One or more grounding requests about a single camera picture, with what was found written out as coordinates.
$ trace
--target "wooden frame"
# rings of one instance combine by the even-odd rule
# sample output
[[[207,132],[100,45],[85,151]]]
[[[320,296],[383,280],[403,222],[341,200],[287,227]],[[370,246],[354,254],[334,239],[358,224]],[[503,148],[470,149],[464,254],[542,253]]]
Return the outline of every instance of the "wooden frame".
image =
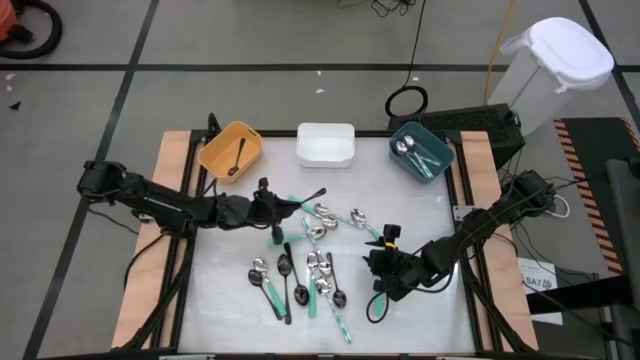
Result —
[[[461,134],[475,206],[489,207],[500,197],[500,186],[488,136],[484,132],[462,132]],[[190,131],[165,132],[152,181],[175,190],[180,189],[190,137]],[[197,168],[197,162],[194,162],[194,169]],[[460,169],[455,161],[452,172],[458,201],[462,204],[464,203],[462,180]],[[189,185],[190,194],[196,191],[197,177],[198,171],[192,171]],[[511,232],[507,226],[502,226],[497,232],[511,240]],[[141,225],[136,252],[155,239],[158,233],[159,229],[155,224]],[[113,347],[127,342],[156,305],[169,249],[168,244],[168,241],[162,242],[150,249],[131,269],[113,337]],[[491,238],[484,246],[484,253],[496,306],[520,337],[529,346],[537,348],[537,340],[513,246],[506,243],[504,239]],[[476,303],[483,348],[492,349],[486,312],[482,305]],[[160,346],[169,345],[174,312],[175,300],[165,315],[165,330]],[[510,347],[504,339],[503,347],[505,351],[510,351]]]

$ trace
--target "white container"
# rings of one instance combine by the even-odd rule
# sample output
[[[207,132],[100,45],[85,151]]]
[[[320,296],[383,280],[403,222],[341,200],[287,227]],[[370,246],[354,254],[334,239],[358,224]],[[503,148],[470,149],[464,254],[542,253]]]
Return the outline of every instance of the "white container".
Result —
[[[613,69],[611,53],[582,26],[565,18],[539,21],[500,50],[518,54],[489,104],[507,103],[515,110],[523,135],[551,119],[577,92],[600,87]]]
[[[302,123],[296,154],[305,167],[347,167],[356,154],[356,130],[351,124]]]

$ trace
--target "vacuum hose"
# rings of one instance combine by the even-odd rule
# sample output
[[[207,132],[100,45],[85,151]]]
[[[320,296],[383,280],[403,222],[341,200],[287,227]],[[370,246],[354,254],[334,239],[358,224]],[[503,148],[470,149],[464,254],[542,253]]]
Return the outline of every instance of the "vacuum hose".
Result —
[[[53,7],[51,7],[51,5],[41,0],[20,0],[20,4],[38,8],[49,14],[49,17],[51,18],[51,34],[42,45],[35,49],[8,50],[0,48],[0,57],[16,60],[28,60],[49,54],[56,48],[56,46],[58,46],[60,39],[62,38],[62,19],[60,18],[60,15]]]

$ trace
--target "teal bowl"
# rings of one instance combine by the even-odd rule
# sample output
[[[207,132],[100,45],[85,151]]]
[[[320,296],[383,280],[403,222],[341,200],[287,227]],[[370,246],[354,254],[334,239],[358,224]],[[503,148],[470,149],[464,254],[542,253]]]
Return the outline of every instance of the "teal bowl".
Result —
[[[407,156],[396,155],[393,151],[396,141],[401,140],[405,135],[410,135],[415,141],[415,152],[418,155],[428,156],[440,162],[440,165],[436,166],[424,161],[427,168],[429,168],[433,174],[432,178],[423,176]],[[405,124],[391,136],[389,139],[389,156],[393,162],[408,172],[411,177],[423,184],[428,184],[440,176],[453,162],[453,151],[449,149],[447,144],[443,143],[435,135],[422,127],[422,125],[415,122]]]

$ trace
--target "gray floor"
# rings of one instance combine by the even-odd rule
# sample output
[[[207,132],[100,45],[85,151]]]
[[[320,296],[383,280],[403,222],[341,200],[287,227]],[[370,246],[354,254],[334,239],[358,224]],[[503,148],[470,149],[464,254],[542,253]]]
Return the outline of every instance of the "gray floor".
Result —
[[[150,0],[50,0],[65,21],[60,47],[35,64],[126,65]],[[487,64],[507,0],[427,0],[416,54],[420,64]],[[640,64],[640,11],[635,0],[589,0],[613,54]],[[333,0],[161,0],[140,64],[385,64],[410,59],[419,8],[378,18],[366,4],[337,9]],[[27,23],[42,14],[26,15]],[[507,36],[537,20],[563,16],[589,28],[577,0],[519,0]],[[511,58],[499,56],[497,63]],[[13,62],[0,60],[2,66]],[[92,159],[110,117],[126,66],[110,71],[0,70],[0,159],[5,165],[5,213],[0,217],[0,348],[21,358],[40,310],[79,197],[82,164]],[[7,75],[14,75],[8,80]],[[243,120],[260,129],[300,122],[350,122],[383,129],[383,104],[406,72],[383,71],[138,71],[108,159],[151,175],[162,132],[205,126],[213,111],[225,125]],[[484,72],[416,72],[430,94],[429,110],[480,105]],[[493,77],[493,85],[501,74]],[[625,73],[640,96],[640,74]],[[22,101],[19,111],[8,106]],[[397,112],[417,106],[399,99]],[[611,79],[577,96],[561,117],[623,116],[630,112]],[[557,136],[547,124],[527,138],[519,169],[570,177]],[[533,242],[565,268],[606,267],[573,188],[567,220],[527,221]],[[109,213],[134,224],[124,208]],[[135,238],[88,216],[39,356],[108,350],[122,297],[122,275]]]

